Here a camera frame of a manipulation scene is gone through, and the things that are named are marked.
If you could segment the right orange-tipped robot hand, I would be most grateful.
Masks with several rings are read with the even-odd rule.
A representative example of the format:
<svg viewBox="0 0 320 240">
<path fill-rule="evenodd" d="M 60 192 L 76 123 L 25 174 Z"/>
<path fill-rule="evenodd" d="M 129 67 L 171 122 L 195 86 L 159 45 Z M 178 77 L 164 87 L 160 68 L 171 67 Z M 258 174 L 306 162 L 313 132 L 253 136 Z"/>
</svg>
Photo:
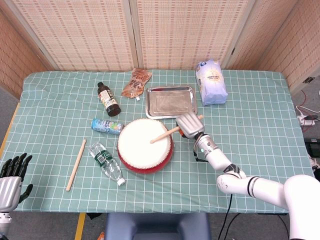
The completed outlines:
<svg viewBox="0 0 320 240">
<path fill-rule="evenodd" d="M 205 132 L 204 124 L 193 111 L 178 116 L 175 121 L 183 138 L 194 139 L 197 134 Z"/>
</svg>

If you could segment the left black-fingered robot hand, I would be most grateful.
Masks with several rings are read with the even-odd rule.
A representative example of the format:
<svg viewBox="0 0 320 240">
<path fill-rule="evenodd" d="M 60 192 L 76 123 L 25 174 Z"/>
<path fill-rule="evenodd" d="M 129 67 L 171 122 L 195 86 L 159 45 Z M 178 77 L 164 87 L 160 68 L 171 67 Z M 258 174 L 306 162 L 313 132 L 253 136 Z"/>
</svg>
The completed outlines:
<svg viewBox="0 0 320 240">
<path fill-rule="evenodd" d="M 23 153 L 4 162 L 0 170 L 0 212 L 10 213 L 29 197 L 33 184 L 21 193 L 25 175 L 32 155 Z"/>
</svg>

